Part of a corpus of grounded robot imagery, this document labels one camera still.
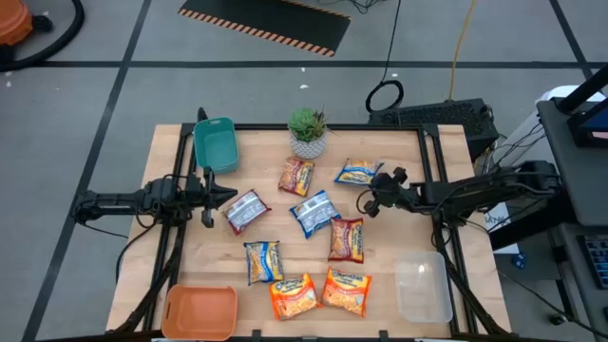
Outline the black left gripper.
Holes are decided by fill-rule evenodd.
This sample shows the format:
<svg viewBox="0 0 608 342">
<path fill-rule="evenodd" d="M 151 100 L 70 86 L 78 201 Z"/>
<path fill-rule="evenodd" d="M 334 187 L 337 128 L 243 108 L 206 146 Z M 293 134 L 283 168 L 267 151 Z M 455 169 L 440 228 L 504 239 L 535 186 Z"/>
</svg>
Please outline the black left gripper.
<svg viewBox="0 0 608 342">
<path fill-rule="evenodd" d="M 188 203 L 193 208 L 202 207 L 201 222 L 205 227 L 214 226 L 212 211 L 220 208 L 221 205 L 236 194 L 236 189 L 217 184 L 215 175 L 209 166 L 203 168 L 202 178 L 198 177 L 195 173 L 187 177 Z"/>
</svg>

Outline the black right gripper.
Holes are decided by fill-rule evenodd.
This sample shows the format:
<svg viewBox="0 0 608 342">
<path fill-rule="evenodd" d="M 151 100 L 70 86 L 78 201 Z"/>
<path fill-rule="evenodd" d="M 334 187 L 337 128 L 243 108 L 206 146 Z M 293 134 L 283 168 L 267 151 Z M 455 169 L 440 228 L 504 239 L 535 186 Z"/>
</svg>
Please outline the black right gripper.
<svg viewBox="0 0 608 342">
<path fill-rule="evenodd" d="M 409 208 L 412 205 L 412 192 L 403 187 L 403 183 L 408 179 L 406 169 L 396 167 L 393 174 L 377 174 L 370 184 L 372 199 L 363 205 L 363 213 L 370 217 L 379 214 L 380 207 L 391 208 L 401 206 Z"/>
</svg>

